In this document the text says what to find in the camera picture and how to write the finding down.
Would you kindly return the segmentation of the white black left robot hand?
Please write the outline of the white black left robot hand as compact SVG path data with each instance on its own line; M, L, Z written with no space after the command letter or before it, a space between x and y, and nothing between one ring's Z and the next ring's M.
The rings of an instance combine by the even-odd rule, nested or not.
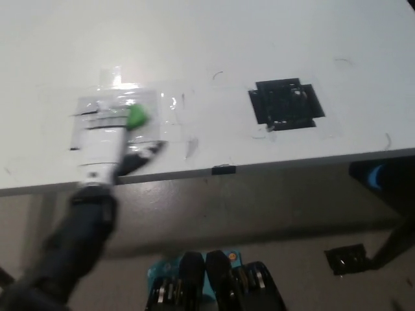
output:
M166 141L134 143L132 132L147 121L139 104L122 104L113 99L97 100L95 111L82 123L78 135L81 188L111 188L160 153Z

